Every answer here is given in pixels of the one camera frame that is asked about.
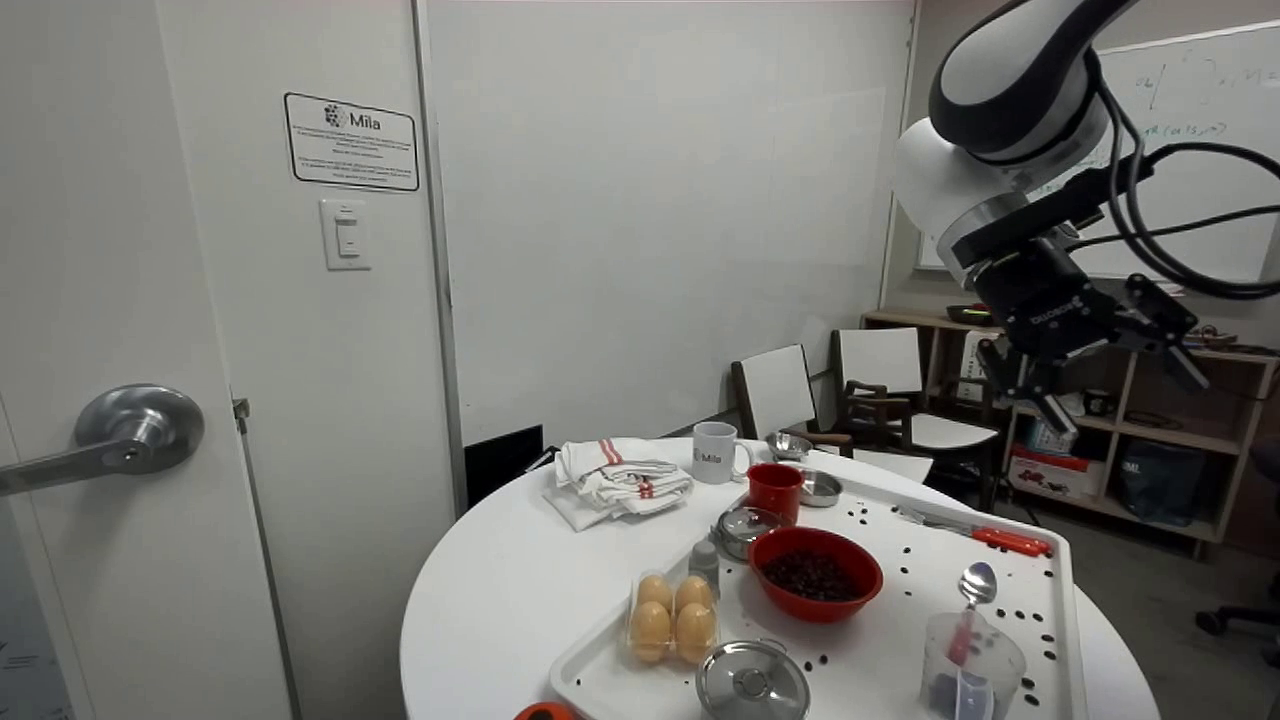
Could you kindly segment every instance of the red bowl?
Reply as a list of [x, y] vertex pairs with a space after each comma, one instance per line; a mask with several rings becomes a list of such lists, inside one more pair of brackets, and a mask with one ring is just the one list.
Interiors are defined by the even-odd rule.
[[750, 565], [765, 597], [810, 624], [841, 624], [884, 590], [884, 573], [873, 552], [822, 529], [765, 533], [757, 538]]

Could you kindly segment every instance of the cord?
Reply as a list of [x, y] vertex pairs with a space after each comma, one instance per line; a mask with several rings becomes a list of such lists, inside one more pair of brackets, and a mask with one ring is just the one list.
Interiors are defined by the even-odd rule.
[[[1233, 223], [1233, 220], [1250, 220], [1250, 215], [1275, 215], [1280, 206], [1256, 206], [1256, 207], [1238, 207], [1238, 211], [1219, 211], [1219, 215], [1205, 215], [1194, 223], [1169, 223], [1169, 229], [1151, 229], [1151, 237], [1180, 237], [1180, 231], [1195, 231], [1195, 229], [1212, 229], [1212, 223]], [[1067, 252], [1093, 250], [1093, 244], [1118, 244], [1126, 237], [1083, 237], [1075, 244], [1067, 244]]]
[[[1142, 170], [1146, 165], [1162, 165], [1177, 153], [1218, 153], [1218, 156], [1238, 156], [1238, 160], [1250, 160], [1263, 172], [1273, 172], [1280, 179], [1280, 165], [1254, 153], [1254, 150], [1238, 150], [1238, 145], [1164, 145], [1156, 150], [1151, 156], [1146, 156], [1146, 136], [1135, 134], [1134, 118], [1120, 108], [1120, 100], [1111, 98], [1111, 89], [1099, 80], [1099, 100], [1111, 118], [1111, 160], [1107, 160], [1107, 211], [1111, 211], [1111, 223], [1120, 231], [1120, 242], [1151, 269], [1162, 272], [1164, 279], [1177, 279], [1186, 287], [1195, 287], [1205, 297], [1224, 297], [1224, 300], [1263, 300], [1263, 297], [1275, 297], [1280, 292], [1280, 279], [1262, 279], [1262, 285], [1238, 285], [1238, 279], [1218, 279], [1218, 277], [1205, 277], [1188, 264], [1180, 264], [1177, 255], [1169, 255], [1162, 244], [1156, 244], [1156, 231], [1146, 223], [1146, 211], [1142, 211], [1142, 196], [1135, 196], [1135, 183], [1142, 183]], [[1130, 160], [1130, 176], [1120, 183], [1120, 150], [1126, 150], [1126, 136], [1134, 141], [1134, 160]]]

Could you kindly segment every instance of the napkin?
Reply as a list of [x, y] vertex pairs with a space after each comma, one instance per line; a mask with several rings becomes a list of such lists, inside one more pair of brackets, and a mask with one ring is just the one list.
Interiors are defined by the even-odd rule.
[[565, 444], [549, 471], [551, 508], [580, 533], [621, 515], [680, 508], [694, 493], [686, 465], [647, 439]]

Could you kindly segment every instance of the small bottle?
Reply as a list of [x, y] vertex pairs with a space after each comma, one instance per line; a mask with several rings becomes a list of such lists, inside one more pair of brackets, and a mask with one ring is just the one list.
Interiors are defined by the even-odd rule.
[[711, 540], [698, 540], [688, 552], [688, 578], [700, 578], [719, 597], [719, 549]]

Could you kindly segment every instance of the red cup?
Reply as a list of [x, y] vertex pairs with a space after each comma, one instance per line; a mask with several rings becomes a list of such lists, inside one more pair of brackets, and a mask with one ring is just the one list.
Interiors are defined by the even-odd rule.
[[774, 529], [795, 529], [803, 475], [790, 465], [750, 470], [750, 505]]

